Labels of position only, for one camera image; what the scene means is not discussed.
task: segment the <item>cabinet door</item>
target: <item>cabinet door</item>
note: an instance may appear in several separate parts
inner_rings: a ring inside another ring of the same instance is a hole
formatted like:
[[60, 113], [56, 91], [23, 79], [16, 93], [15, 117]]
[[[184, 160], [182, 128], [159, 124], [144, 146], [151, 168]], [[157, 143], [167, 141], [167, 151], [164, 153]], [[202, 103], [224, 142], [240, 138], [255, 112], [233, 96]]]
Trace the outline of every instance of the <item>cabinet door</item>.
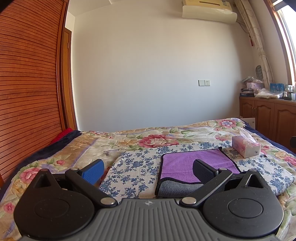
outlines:
[[246, 100], [240, 99], [239, 100], [239, 115], [243, 118], [252, 118], [254, 117], [254, 100]]
[[275, 104], [274, 111], [273, 140], [295, 151], [290, 147], [290, 139], [296, 135], [296, 107]]
[[255, 101], [256, 130], [272, 139], [274, 127], [274, 103]]

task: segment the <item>ceiling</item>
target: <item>ceiling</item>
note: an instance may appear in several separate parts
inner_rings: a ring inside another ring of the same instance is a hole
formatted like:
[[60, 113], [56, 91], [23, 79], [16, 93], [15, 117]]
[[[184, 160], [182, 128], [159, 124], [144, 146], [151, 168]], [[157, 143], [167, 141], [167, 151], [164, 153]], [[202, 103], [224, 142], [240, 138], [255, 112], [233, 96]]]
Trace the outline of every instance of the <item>ceiling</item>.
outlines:
[[77, 16], [99, 7], [110, 5], [119, 0], [70, 0], [68, 12]]

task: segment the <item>pink tissue box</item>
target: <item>pink tissue box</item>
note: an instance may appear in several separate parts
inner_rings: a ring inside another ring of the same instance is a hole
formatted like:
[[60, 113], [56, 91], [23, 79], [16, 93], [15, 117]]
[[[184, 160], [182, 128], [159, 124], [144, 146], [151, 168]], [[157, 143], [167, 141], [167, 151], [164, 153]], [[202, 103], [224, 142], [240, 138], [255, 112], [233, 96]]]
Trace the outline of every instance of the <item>pink tissue box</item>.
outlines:
[[261, 144], [243, 136], [232, 137], [232, 147], [244, 158], [260, 155]]

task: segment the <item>wooden wardrobe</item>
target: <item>wooden wardrobe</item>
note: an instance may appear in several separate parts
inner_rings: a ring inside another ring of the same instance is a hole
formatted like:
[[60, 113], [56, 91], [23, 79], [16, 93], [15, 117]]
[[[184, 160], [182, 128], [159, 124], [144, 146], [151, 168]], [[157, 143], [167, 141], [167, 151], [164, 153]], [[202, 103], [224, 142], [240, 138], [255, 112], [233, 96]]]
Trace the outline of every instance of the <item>wooden wardrobe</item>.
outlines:
[[14, 0], [0, 13], [0, 174], [4, 181], [24, 158], [67, 128], [61, 84], [67, 6], [68, 0]]

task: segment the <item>plastic bag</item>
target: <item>plastic bag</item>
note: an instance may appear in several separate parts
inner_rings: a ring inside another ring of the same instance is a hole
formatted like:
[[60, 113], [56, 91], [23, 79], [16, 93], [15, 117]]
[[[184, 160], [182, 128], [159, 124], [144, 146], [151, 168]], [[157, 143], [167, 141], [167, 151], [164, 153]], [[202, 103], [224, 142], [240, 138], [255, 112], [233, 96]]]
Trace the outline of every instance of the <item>plastic bag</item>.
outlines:
[[283, 96], [284, 92], [282, 91], [270, 92], [269, 90], [263, 88], [258, 91], [258, 94], [255, 96], [255, 98], [279, 99]]
[[239, 130], [239, 134], [240, 134], [240, 136], [242, 136], [242, 137], [244, 137], [244, 138], [246, 138], [246, 139], [248, 139], [248, 141], [250, 142], [250, 143], [257, 143], [257, 141], [255, 141], [255, 139], [246, 131], [246, 130], [244, 130], [243, 128], [241, 128], [241, 127], [237, 127], [238, 128], [238, 130]]
[[256, 78], [253, 77], [253, 76], [249, 76], [249, 77], [245, 78], [244, 80], [242, 80], [242, 82], [243, 82], [243, 83], [252, 82], [252, 83], [263, 83], [263, 84], [264, 84], [263, 81], [258, 80], [258, 79], [256, 79]]

